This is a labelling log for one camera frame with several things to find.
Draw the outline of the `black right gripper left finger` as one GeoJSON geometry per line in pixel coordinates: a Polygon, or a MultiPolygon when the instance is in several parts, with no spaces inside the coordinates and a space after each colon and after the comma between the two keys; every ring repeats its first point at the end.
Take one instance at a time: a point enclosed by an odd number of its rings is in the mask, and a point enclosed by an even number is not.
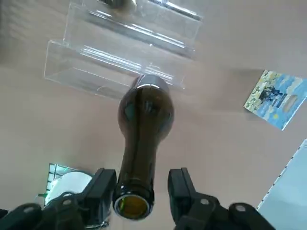
{"type": "Polygon", "coordinates": [[[78,194],[64,192],[42,208],[25,203],[0,219],[2,230],[101,230],[107,226],[116,172],[100,168],[78,194]]]}

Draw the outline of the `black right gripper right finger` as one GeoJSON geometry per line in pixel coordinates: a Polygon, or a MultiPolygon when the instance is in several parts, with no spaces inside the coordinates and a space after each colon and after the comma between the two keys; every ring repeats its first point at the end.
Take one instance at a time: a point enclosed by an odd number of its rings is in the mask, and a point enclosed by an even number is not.
{"type": "Polygon", "coordinates": [[[273,230],[253,206],[223,207],[211,195],[196,191],[187,168],[169,171],[169,204],[176,230],[273,230]]]}

